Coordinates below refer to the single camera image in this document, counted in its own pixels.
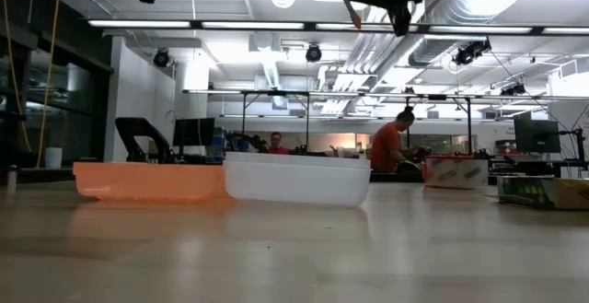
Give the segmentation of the orange plastic lid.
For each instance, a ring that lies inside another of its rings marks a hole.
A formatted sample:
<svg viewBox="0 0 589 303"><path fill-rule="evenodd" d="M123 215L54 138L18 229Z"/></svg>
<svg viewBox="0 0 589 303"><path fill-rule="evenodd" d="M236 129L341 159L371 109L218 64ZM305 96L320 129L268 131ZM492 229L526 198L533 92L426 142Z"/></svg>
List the orange plastic lid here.
<svg viewBox="0 0 589 303"><path fill-rule="evenodd" d="M77 191L99 200L195 204L226 198L221 165L76 162Z"/></svg>

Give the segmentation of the clear plastic container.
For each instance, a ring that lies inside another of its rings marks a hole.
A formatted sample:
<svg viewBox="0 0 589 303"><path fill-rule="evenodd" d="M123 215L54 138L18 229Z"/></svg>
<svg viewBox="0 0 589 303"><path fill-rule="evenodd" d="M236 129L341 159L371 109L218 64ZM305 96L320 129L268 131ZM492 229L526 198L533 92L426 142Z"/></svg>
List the clear plastic container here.
<svg viewBox="0 0 589 303"><path fill-rule="evenodd" d="M227 193L240 200L356 207L369 191L370 162L340 157L228 152Z"/></svg>

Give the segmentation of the yellow green crayon box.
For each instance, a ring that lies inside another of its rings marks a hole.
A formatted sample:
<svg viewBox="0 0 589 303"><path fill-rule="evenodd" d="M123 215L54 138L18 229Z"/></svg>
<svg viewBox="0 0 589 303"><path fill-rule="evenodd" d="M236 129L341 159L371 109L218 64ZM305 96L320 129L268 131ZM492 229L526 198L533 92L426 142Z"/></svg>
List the yellow green crayon box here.
<svg viewBox="0 0 589 303"><path fill-rule="evenodd" d="M589 180L548 176L501 176L497 178L501 203L538 209L589 210Z"/></svg>

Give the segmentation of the long ceiling light strip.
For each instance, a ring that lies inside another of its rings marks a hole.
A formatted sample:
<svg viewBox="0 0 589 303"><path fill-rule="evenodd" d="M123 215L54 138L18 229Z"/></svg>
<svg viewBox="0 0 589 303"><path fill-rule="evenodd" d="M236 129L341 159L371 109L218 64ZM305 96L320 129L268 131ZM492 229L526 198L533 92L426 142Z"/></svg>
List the long ceiling light strip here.
<svg viewBox="0 0 589 303"><path fill-rule="evenodd" d="M393 26L386 23L364 23L355 26L343 22L289 22L241 20L141 20L141 19L90 19L90 26L100 29L139 30L271 30L340 33L391 33ZM432 35L488 35L530 37L589 37L589 26L507 26L507 25L435 25L410 24L409 34Z"/></svg>

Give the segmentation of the black hole punch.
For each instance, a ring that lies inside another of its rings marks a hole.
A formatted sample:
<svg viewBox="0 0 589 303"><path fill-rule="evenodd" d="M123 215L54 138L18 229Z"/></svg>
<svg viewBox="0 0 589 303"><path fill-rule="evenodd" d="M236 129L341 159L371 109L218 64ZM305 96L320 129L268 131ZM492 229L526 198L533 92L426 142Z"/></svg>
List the black hole punch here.
<svg viewBox="0 0 589 303"><path fill-rule="evenodd" d="M156 144L156 160L158 164L173 164L176 162L176 154L164 135L146 118L118 117L115 119L115 126L127 150L127 162L148 162L149 156L137 143L137 136L153 140Z"/></svg>

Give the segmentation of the black computer monitor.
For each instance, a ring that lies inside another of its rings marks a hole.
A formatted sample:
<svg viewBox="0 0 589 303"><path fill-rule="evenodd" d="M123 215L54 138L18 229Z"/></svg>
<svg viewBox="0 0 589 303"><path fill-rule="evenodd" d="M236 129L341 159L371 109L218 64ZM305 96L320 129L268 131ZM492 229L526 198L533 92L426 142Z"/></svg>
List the black computer monitor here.
<svg viewBox="0 0 589 303"><path fill-rule="evenodd" d="M514 120L515 141L521 153L559 154L560 131L553 121Z"/></svg>
<svg viewBox="0 0 589 303"><path fill-rule="evenodd" d="M214 140L214 118L180 119L175 121L173 146L184 155L188 146L211 146Z"/></svg>

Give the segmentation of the person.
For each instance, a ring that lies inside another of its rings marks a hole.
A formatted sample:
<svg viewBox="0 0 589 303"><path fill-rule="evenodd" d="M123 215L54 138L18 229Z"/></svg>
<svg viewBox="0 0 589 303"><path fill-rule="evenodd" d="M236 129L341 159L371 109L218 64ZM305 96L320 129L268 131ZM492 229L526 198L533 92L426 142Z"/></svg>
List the person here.
<svg viewBox="0 0 589 303"><path fill-rule="evenodd" d="M414 123L413 108L406 106L396 119L383 125L373 137L370 150L371 170L373 172L394 172L400 162L409 161L419 148L403 149L400 134Z"/></svg>
<svg viewBox="0 0 589 303"><path fill-rule="evenodd" d="M290 150L282 145L282 135L278 132L271 134L271 144L268 148L269 154L275 155L289 155Z"/></svg>

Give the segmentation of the white cylindrical container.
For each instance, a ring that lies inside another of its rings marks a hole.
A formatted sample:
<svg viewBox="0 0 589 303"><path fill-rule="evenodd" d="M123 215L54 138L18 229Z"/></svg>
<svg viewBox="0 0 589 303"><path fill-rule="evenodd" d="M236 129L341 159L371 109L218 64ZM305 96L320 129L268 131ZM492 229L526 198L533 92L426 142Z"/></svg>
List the white cylindrical container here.
<svg viewBox="0 0 589 303"><path fill-rule="evenodd" d="M60 169L62 167L63 150L60 147L47 147L44 153L46 169Z"/></svg>

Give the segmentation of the red white patterned box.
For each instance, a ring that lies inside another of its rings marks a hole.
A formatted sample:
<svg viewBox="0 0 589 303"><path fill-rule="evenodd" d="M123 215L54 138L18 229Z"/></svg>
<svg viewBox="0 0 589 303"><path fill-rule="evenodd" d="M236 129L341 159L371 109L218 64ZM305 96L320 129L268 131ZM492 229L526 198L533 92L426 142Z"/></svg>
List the red white patterned box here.
<svg viewBox="0 0 589 303"><path fill-rule="evenodd" d="M488 185L488 161L473 156L428 156L424 165L427 187L478 190Z"/></svg>

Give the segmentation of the silver ceiling air duct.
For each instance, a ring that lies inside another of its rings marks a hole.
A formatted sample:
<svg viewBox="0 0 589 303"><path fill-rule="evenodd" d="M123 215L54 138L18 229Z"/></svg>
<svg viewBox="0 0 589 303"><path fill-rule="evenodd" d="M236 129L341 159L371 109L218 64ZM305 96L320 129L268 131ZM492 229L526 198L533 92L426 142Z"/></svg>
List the silver ceiling air duct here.
<svg viewBox="0 0 589 303"><path fill-rule="evenodd" d="M440 0L426 14L426 24L483 24L502 12L495 0ZM409 55L411 66L427 66L456 41L422 38L420 45Z"/></svg>

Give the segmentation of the black background gantry frame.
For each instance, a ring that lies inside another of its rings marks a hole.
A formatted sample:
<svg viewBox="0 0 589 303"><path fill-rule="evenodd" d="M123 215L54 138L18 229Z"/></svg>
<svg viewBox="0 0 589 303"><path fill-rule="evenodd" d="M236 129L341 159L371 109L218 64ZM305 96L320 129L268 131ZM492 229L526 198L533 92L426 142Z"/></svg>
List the black background gantry frame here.
<svg viewBox="0 0 589 303"><path fill-rule="evenodd" d="M478 99L479 96L460 96L460 95L446 95L446 94L407 94L407 93L366 93L366 92L324 92L324 91L292 91L292 90L242 90L239 94L243 96L243 100L247 100L248 95L266 95L269 97L279 96L303 96L307 98L306 105L309 104L312 97L336 97L336 98L384 98L384 99L403 99L406 105L409 105L411 99L427 99L427 100L459 100L466 102L467 124L468 124L468 153L473 153L473 139L472 139L472 100Z"/></svg>

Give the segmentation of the black aluminium table frame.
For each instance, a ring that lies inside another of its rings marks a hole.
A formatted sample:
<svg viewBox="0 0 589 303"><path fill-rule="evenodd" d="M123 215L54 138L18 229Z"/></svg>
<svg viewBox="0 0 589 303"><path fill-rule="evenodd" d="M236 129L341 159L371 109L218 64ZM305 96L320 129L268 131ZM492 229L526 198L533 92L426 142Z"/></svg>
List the black aluminium table frame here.
<svg viewBox="0 0 589 303"><path fill-rule="evenodd" d="M20 169L17 172L17 183L42 183L73 181L72 169ZM8 168L0 168L0 186L6 186ZM370 182L387 183L424 183L421 174L372 174Z"/></svg>

